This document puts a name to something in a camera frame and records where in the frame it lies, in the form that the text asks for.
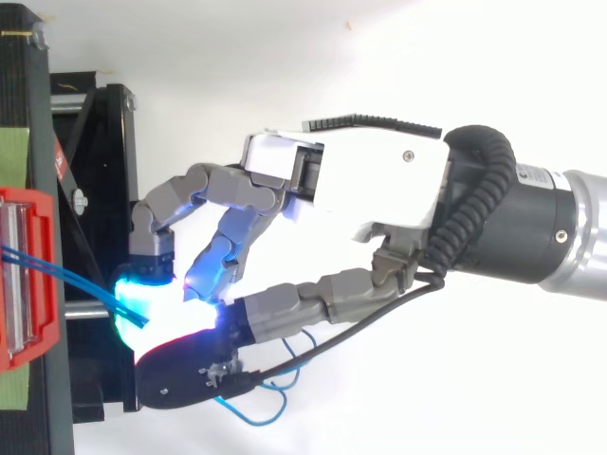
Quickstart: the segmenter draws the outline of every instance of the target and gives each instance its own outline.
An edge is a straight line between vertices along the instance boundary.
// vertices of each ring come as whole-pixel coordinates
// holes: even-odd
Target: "screw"
[[[408,150],[407,152],[402,154],[402,159],[404,159],[405,162],[407,162],[407,163],[411,163],[414,160],[414,158],[415,158],[415,154],[411,150]]]
[[[31,28],[31,42],[39,50],[48,50],[45,39],[44,22],[36,22]]]
[[[124,98],[124,103],[126,104],[126,108],[130,112],[137,111],[137,106],[138,106],[137,97],[135,95],[133,95],[132,93],[129,93],[126,95],[126,97]]]
[[[78,216],[84,213],[84,209],[88,207],[88,199],[84,196],[83,191],[80,188],[74,190],[72,194],[72,206]]]
[[[557,232],[557,235],[555,235],[555,239],[557,240],[557,242],[559,242],[560,244],[564,244],[567,241],[567,231],[561,229],[560,231]]]

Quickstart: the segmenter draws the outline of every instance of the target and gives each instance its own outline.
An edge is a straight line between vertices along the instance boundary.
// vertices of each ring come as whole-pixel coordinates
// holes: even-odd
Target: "silver metal cylinder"
[[[565,173],[578,208],[574,241],[559,268],[540,283],[548,292],[607,300],[607,178]]]
[[[98,300],[72,300],[65,303],[66,319],[107,318],[108,313],[103,303]]]
[[[53,95],[50,97],[50,111],[53,114],[78,114],[85,98],[85,94]]]

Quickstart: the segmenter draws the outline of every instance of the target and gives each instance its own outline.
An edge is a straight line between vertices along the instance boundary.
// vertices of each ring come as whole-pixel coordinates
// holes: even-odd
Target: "blue glowing light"
[[[183,285],[177,280],[153,286],[120,279],[114,294],[150,320],[139,329],[120,316],[115,318],[122,341],[135,352],[136,363],[156,346],[215,327],[216,308],[202,300],[183,301]]]

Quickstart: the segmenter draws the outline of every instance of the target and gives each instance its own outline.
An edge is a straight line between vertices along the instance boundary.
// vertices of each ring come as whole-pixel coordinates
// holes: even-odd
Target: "coiled black cable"
[[[464,126],[448,133],[445,142],[452,149],[477,153],[487,165],[487,171],[470,196],[428,241],[419,264],[432,273],[415,274],[422,282],[440,282],[445,278],[472,236],[506,197],[516,178],[512,146],[499,131],[481,125]]]

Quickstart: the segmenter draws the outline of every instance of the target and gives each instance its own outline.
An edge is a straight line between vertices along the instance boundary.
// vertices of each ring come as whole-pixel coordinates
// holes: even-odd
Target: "green tape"
[[[0,186],[26,185],[28,141],[28,128],[0,128]]]
[[[29,364],[0,374],[0,410],[27,410]]]
[[[28,128],[0,128],[0,187],[25,187],[28,141]],[[29,364],[0,373],[0,410],[26,410],[28,393]]]

